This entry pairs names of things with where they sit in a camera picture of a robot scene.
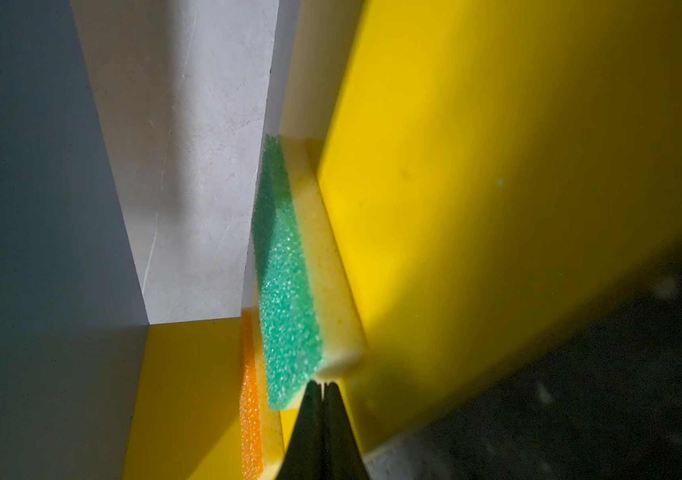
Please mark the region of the bright green sponge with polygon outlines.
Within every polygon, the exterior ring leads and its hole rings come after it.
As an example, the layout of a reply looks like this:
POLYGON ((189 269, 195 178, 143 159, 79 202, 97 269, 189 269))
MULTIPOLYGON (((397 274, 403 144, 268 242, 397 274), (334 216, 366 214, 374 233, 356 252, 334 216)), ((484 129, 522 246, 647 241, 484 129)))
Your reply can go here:
POLYGON ((251 237, 268 405, 295 409, 309 381, 340 378, 367 349, 304 142, 266 137, 251 237))

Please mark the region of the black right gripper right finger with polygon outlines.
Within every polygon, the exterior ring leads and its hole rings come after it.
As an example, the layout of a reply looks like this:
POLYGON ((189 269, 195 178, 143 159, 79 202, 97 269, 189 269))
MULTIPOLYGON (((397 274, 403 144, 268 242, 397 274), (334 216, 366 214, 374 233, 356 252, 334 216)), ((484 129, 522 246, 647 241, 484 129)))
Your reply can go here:
POLYGON ((323 479, 370 479, 336 383, 324 385, 322 472, 323 479))

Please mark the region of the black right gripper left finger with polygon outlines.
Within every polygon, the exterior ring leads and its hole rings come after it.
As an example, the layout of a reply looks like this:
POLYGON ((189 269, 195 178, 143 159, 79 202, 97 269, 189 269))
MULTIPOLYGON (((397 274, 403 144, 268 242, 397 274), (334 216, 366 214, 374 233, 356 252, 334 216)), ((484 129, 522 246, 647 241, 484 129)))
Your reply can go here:
POLYGON ((277 480, 318 480, 323 476, 322 387, 310 380, 277 480))

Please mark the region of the orange sponge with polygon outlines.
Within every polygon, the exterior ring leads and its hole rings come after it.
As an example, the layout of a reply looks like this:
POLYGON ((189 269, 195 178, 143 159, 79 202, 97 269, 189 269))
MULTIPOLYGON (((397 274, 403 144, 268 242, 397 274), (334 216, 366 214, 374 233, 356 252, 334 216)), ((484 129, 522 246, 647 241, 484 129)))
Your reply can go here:
POLYGON ((244 479, 275 479, 284 459, 281 418, 268 406, 258 311, 241 315, 239 419, 244 479))

